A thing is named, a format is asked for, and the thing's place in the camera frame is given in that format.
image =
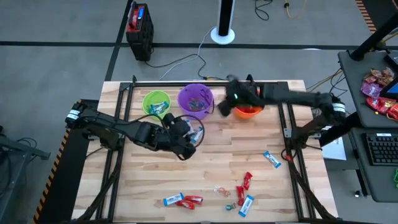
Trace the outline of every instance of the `floor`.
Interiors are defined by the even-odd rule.
[[[216,23],[218,3],[214,0],[147,0],[146,3],[157,43],[199,43]],[[206,67],[201,74],[216,77],[235,74],[243,78],[250,73],[257,80],[302,79],[310,86],[339,69],[339,50],[294,50],[295,45],[341,48],[359,45],[371,34],[355,0],[308,1],[303,16],[295,20],[286,16],[283,4],[282,0],[275,0],[265,6],[270,19],[262,21],[254,13],[253,0],[237,0],[232,28],[236,33],[234,44],[269,44],[270,48],[284,50],[205,48],[201,56]],[[291,13],[296,14],[302,2],[292,1],[290,5]],[[121,36],[118,38],[125,8],[126,1],[122,0],[0,1],[0,124],[10,138],[32,137],[39,148],[56,152],[72,104],[80,98],[98,100],[106,77],[120,81],[135,75],[138,80],[158,80],[169,69],[150,68],[135,61],[127,47],[114,50],[116,41],[126,41]],[[49,42],[77,44],[67,47]],[[207,37],[205,42],[211,43],[211,39]],[[161,65],[195,52],[196,49],[156,48],[149,63]],[[107,74],[112,56],[117,56],[116,63]],[[186,63],[163,80],[198,79],[200,67],[199,60]],[[339,84],[339,88],[346,87],[345,81]],[[317,90],[330,88],[326,83]],[[352,113],[350,93],[341,99]],[[31,222],[54,157],[55,153],[48,161],[37,159],[30,164],[15,223]],[[398,210],[398,204],[353,197],[353,191],[359,188],[355,172],[329,170],[328,173],[341,218],[396,223],[398,215],[394,211]]]

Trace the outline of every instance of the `green bowl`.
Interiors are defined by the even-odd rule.
[[[171,107],[170,96],[164,91],[154,90],[146,94],[146,96],[144,97],[144,101],[142,102],[142,109],[144,110],[145,114],[150,114],[150,105],[155,103],[163,103],[165,101],[169,104],[169,107],[163,113],[158,114],[158,116],[163,119],[163,117],[169,112],[169,109]]]

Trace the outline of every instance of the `wooden table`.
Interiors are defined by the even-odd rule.
[[[288,83],[291,90],[305,90],[302,80],[289,80]],[[120,82],[104,83],[98,111],[114,115],[119,84]],[[142,100],[153,89],[134,89],[130,120],[144,115]],[[155,89],[170,95],[171,113],[175,116],[182,114],[177,104],[180,88]],[[215,103],[219,103],[224,98],[224,89],[214,87],[211,90]],[[124,107],[121,111],[120,118],[123,118]],[[294,106],[294,113],[297,126],[312,119],[310,108]],[[152,118],[146,120],[158,123]],[[180,161],[171,152],[152,152],[126,141],[114,222],[297,221],[289,169],[287,163],[280,158],[284,140],[277,107],[266,106],[264,111],[249,121],[237,120],[232,114],[224,118],[215,110],[203,123],[206,130],[204,141],[187,161]],[[309,140],[307,144],[319,146],[314,140]],[[90,143],[88,153],[99,146],[99,142]],[[278,169],[262,155],[266,150],[282,163]],[[307,148],[303,150],[303,156],[311,189],[326,209],[337,216],[322,152]],[[100,191],[105,159],[105,149],[87,158],[73,218],[79,217]],[[235,186],[242,184],[247,171],[253,178],[245,195],[252,195],[255,200],[248,215],[243,218],[238,215],[240,208],[226,211],[224,206],[237,201]],[[230,190],[231,196],[226,198],[215,193],[216,186]],[[164,207],[163,198],[179,192],[204,197],[203,205],[197,206],[195,210],[175,205]],[[300,197],[308,216],[302,191]],[[110,196],[105,201],[104,215],[108,211],[109,198]]]

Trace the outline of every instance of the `orange bowl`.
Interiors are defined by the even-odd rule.
[[[234,114],[239,119],[250,119],[262,111],[261,107],[243,108],[235,107]]]

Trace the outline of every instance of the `keyboard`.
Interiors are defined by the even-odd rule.
[[[367,133],[363,137],[371,165],[398,166],[398,134]]]

